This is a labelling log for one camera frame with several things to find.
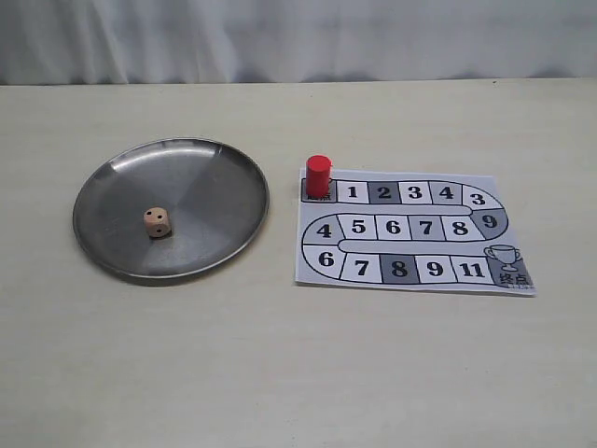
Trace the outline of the paper game board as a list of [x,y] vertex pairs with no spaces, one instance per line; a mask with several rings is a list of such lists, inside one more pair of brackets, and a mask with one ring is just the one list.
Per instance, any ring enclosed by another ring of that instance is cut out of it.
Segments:
[[533,297],[535,285],[486,175],[335,170],[298,203],[301,284]]

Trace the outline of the wooden die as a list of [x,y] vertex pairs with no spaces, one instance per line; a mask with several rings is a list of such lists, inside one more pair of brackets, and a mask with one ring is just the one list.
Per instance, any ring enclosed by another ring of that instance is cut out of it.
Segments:
[[168,236],[172,232],[169,215],[162,207],[151,207],[144,213],[144,225],[147,235],[152,239]]

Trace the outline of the red cylinder game piece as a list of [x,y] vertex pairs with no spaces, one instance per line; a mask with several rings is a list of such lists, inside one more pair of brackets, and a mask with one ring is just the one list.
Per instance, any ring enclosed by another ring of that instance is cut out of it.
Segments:
[[306,193],[313,198],[323,198],[329,193],[331,159],[313,155],[306,162]]

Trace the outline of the white backdrop curtain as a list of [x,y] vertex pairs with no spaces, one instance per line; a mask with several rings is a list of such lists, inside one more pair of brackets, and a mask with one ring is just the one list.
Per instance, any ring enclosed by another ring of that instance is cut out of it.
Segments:
[[5,1],[5,85],[592,77],[592,1]]

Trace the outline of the round stainless steel plate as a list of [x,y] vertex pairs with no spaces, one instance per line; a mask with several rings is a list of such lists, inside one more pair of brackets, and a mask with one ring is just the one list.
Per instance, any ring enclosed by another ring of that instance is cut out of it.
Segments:
[[[103,163],[84,183],[74,235],[98,267],[129,283],[184,283],[224,265],[259,235],[270,191],[259,166],[216,141],[167,138]],[[144,213],[167,210],[172,232],[150,238]]]

